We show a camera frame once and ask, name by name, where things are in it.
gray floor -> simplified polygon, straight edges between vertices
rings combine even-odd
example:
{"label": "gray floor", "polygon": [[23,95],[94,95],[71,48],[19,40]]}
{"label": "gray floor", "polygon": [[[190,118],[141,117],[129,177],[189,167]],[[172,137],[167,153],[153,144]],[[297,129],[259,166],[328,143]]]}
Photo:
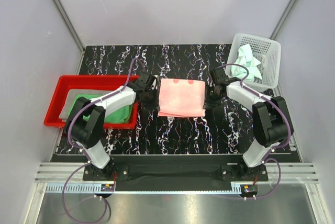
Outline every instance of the gray floor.
{"label": "gray floor", "polygon": [[[269,189],[270,186],[263,185],[260,194]],[[71,208],[87,196],[66,194],[67,207]],[[108,198],[108,202],[111,218],[107,220],[106,217],[101,223],[316,223],[304,185],[281,185],[275,194],[256,201],[231,200],[217,195],[115,194]],[[103,203],[90,199],[73,209],[71,214],[89,222],[99,218],[103,210]],[[63,213],[61,194],[46,194],[37,223],[74,223]]]}

folded gray towel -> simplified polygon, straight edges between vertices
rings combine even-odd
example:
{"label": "folded gray towel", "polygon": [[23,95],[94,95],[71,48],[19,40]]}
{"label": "folded gray towel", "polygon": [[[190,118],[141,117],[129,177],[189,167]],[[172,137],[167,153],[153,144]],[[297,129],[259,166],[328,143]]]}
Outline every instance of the folded gray towel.
{"label": "folded gray towel", "polygon": [[68,96],[66,97],[64,107],[59,115],[59,118],[67,121],[68,119],[68,112],[72,107],[73,101],[78,94],[85,94],[85,95],[106,95],[111,91],[100,91],[97,89],[71,89],[68,92]]}

black marble table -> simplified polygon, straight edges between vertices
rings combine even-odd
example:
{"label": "black marble table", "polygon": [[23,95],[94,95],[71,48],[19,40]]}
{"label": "black marble table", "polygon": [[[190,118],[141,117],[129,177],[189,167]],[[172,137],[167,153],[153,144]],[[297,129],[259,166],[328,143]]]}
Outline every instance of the black marble table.
{"label": "black marble table", "polygon": [[[132,58],[160,78],[210,82],[209,71],[226,63],[230,44],[88,46],[80,75],[126,75]],[[132,71],[139,74],[136,63]],[[108,129],[102,140],[109,154],[214,154],[243,153],[253,140],[252,116],[228,98],[222,106],[206,110],[205,117],[158,117],[157,112],[139,109],[134,130]],[[79,154],[59,142],[56,154]]]}

pink towel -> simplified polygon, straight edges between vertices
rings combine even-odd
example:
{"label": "pink towel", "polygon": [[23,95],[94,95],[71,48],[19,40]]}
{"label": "pink towel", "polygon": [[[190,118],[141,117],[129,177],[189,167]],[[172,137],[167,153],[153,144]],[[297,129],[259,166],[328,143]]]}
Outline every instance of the pink towel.
{"label": "pink towel", "polygon": [[158,116],[204,117],[205,82],[162,79]]}

white backdrop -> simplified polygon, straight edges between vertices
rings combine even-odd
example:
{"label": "white backdrop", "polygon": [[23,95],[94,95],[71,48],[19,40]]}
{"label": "white backdrop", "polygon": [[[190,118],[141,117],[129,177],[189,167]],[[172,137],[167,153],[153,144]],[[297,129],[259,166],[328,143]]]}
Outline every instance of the white backdrop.
{"label": "white backdrop", "polygon": [[315,166],[333,221],[334,14],[333,0],[298,0],[277,38],[282,44],[279,82],[304,159]]}
{"label": "white backdrop", "polygon": [[61,0],[85,45],[269,37],[289,0]]}
{"label": "white backdrop", "polygon": [[0,0],[0,223],[23,223],[56,128],[43,125],[59,76],[80,52],[51,0]]}

